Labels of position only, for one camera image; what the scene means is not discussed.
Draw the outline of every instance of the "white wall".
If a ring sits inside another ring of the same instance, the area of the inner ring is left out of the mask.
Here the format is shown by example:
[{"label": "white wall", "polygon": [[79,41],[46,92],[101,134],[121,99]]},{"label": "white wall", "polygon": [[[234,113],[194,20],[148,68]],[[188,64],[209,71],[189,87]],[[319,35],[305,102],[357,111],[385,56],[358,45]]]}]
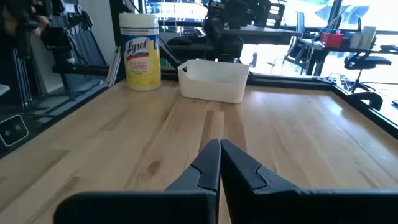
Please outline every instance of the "white wall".
[{"label": "white wall", "polygon": [[[101,49],[107,64],[110,64],[114,51],[114,37],[109,0],[79,0],[81,8],[93,20],[94,37]],[[33,37],[31,40],[33,53],[36,58],[39,80],[43,85],[43,92],[49,93],[61,88],[60,75],[52,72],[54,59],[51,52],[47,51],[41,40]]]}]

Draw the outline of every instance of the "wood grain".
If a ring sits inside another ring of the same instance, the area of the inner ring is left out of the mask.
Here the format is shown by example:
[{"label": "wood grain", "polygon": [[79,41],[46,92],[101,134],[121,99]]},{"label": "wood grain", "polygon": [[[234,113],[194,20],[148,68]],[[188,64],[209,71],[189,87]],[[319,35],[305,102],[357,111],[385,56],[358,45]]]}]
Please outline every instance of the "wood grain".
[{"label": "wood grain", "polygon": [[120,83],[0,160],[0,223],[52,223],[81,191],[164,189],[213,138],[303,188],[398,188],[398,141],[332,93],[248,86],[232,105]]}]

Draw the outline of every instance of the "floor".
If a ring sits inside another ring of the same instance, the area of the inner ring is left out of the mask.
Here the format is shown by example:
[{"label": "floor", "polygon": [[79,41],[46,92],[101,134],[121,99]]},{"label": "floor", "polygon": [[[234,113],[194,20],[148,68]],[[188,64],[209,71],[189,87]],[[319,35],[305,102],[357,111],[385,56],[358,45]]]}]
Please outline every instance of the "floor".
[{"label": "floor", "polygon": [[0,160],[0,223],[51,224],[82,191],[162,190],[214,138],[302,188],[398,189],[398,140],[328,91],[248,86],[233,105],[121,82]]},{"label": "floor", "polygon": [[[241,61],[251,66],[251,71],[258,75],[280,75],[280,76],[301,76],[301,68],[286,62],[283,64],[283,58],[288,51],[288,45],[252,45],[245,44]],[[382,55],[393,62],[391,66],[380,66],[373,70],[364,70],[361,75],[361,81],[376,89],[384,103],[381,113],[389,120],[398,124],[398,107],[392,104],[392,100],[398,100],[398,56]],[[253,63],[253,58],[257,57],[257,62]],[[355,80],[358,71],[347,70],[343,66],[345,56],[342,54],[331,53],[325,61],[322,76],[327,77],[334,73],[345,75],[350,80]]]}]

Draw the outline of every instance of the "lysol wipes container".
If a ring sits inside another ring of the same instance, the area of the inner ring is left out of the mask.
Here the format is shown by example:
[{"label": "lysol wipes container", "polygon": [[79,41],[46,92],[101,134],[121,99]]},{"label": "lysol wipes container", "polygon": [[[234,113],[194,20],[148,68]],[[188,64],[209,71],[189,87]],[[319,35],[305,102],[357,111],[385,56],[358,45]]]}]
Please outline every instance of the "lysol wipes container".
[{"label": "lysol wipes container", "polygon": [[127,84],[133,90],[160,86],[159,23],[150,14],[121,13],[120,31]]}]

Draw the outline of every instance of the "red box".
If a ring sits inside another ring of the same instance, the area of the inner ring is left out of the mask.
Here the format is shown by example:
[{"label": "red box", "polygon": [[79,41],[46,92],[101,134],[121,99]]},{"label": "red box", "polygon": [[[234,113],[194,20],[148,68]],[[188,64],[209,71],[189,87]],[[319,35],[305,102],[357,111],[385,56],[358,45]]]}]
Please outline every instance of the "red box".
[{"label": "red box", "polygon": [[329,34],[329,33],[321,33],[321,44],[324,47],[330,48],[340,48],[341,41],[343,40],[343,34]]}]

